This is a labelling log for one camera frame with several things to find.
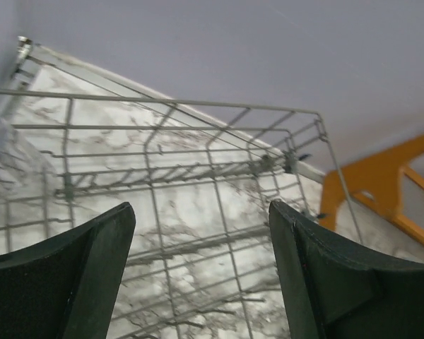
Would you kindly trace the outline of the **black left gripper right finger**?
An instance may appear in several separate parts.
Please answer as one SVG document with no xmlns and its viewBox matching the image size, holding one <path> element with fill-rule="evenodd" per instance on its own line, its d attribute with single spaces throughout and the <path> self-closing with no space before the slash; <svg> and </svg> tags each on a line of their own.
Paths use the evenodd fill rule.
<svg viewBox="0 0 424 339">
<path fill-rule="evenodd" d="M 355 243 L 282 201 L 269 227 L 292 338 L 424 338 L 424 263 Z"/>
</svg>

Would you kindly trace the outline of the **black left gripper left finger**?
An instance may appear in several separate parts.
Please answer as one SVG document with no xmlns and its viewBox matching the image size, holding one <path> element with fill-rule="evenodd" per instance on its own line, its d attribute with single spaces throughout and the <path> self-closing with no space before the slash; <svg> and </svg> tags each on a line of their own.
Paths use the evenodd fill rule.
<svg viewBox="0 0 424 339">
<path fill-rule="evenodd" d="M 106 338 L 135 226 L 125 202 L 0 255 L 0 338 Z"/>
</svg>

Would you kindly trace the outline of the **clear octagonal glass tumbler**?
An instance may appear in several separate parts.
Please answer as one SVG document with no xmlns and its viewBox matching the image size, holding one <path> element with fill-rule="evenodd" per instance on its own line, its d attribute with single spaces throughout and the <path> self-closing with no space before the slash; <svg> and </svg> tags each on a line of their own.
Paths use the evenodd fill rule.
<svg viewBox="0 0 424 339">
<path fill-rule="evenodd" d="M 56 171 L 22 133 L 0 117 L 0 198 L 24 192 Z"/>
</svg>

